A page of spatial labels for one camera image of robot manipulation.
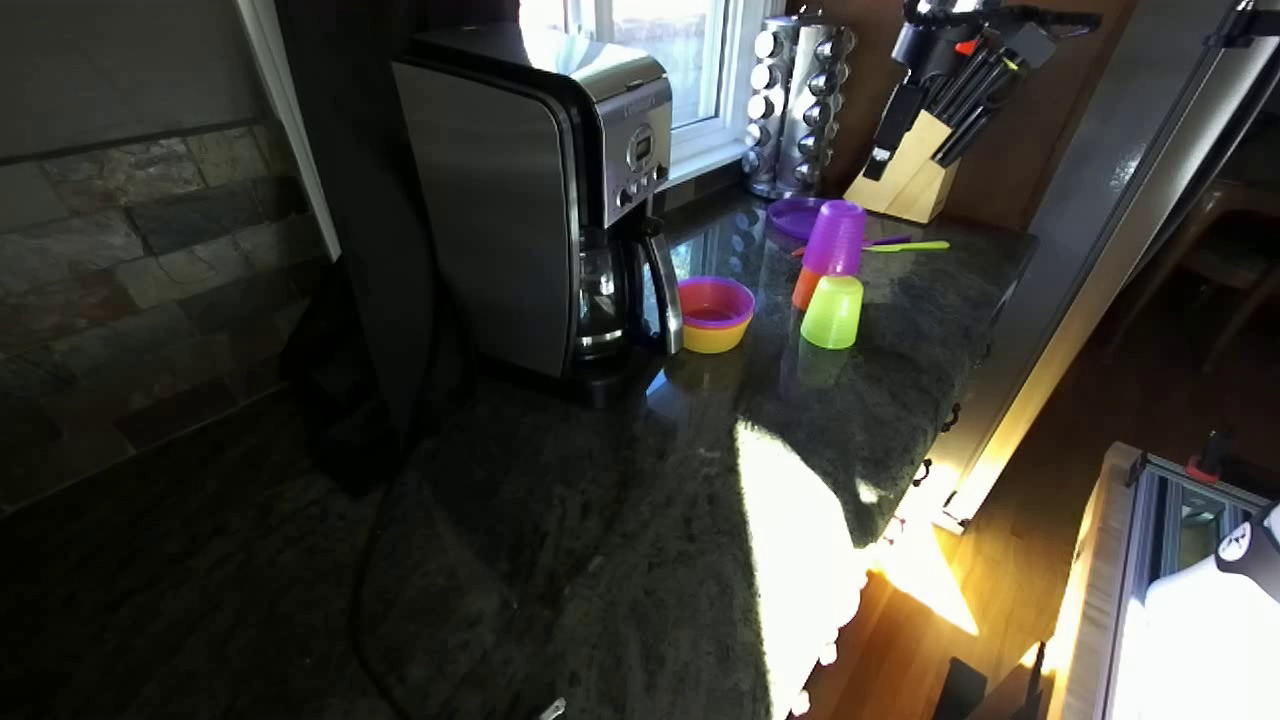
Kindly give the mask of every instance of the pink cup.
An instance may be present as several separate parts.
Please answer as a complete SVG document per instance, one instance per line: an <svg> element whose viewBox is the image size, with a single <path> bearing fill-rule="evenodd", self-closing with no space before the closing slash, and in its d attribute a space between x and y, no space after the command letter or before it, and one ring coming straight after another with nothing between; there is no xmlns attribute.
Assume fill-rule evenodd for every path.
<svg viewBox="0 0 1280 720"><path fill-rule="evenodd" d="M791 289L791 308L806 308L811 289L821 277L859 277L862 270L862 251L867 251L867 217L856 204L843 200L825 200L816 208L806 245L804 245L804 264L798 279Z"/></svg>

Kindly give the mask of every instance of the granite countertop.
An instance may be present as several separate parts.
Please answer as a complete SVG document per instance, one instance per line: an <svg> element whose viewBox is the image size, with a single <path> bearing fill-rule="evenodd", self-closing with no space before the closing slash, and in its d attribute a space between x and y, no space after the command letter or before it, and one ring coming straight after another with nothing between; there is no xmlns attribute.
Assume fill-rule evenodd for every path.
<svg viewBox="0 0 1280 720"><path fill-rule="evenodd" d="M761 204L666 234L679 277L754 289L735 353L679 353L602 413L481 376L386 487L359 631L410 714L781 714L781 663L811 667L781 631L856 608L859 568L832 568L893 521L1017 270L1017 245L926 232L951 247L867 255L856 353L816 353L789 302L796 245ZM829 615L789 613L789 587Z"/></svg>

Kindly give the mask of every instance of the plastic cup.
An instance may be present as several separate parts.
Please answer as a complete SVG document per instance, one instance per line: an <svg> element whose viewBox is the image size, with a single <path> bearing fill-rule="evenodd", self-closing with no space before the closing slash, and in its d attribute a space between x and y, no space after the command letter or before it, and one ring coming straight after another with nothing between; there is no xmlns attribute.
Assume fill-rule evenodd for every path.
<svg viewBox="0 0 1280 720"><path fill-rule="evenodd" d="M856 204L843 200L825 200L816 208L804 260L798 260L798 279L791 289L791 308L806 308L811 289L821 277L859 277L862 270L862 251L867 251L867 217Z"/></svg>
<svg viewBox="0 0 1280 720"><path fill-rule="evenodd" d="M690 277L679 289L679 342L700 356L732 353L754 313L754 295L723 277Z"/></svg>
<svg viewBox="0 0 1280 720"><path fill-rule="evenodd" d="M816 348L841 353L856 342L862 320L862 279L825 277L798 320L798 334Z"/></svg>

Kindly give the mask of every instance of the green cup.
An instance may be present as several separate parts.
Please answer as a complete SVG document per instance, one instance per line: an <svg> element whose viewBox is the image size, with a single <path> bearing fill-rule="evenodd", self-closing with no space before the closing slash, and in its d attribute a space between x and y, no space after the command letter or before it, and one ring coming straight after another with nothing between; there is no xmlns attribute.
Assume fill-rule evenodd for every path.
<svg viewBox="0 0 1280 720"><path fill-rule="evenodd" d="M856 342L859 316L862 316L862 279L825 277L816 279L816 292L798 320L798 334L816 348L841 353Z"/></svg>

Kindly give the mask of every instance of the window frame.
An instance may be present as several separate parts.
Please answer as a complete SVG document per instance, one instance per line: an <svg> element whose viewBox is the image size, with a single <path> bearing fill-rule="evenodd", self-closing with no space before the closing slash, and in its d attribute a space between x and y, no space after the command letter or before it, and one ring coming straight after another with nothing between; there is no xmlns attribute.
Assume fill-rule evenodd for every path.
<svg viewBox="0 0 1280 720"><path fill-rule="evenodd" d="M673 182L694 180L742 154L754 33L784 0L719 0L723 28L708 33L708 59L719 62L717 115L673 129ZM563 28L613 36L613 0L563 0Z"/></svg>

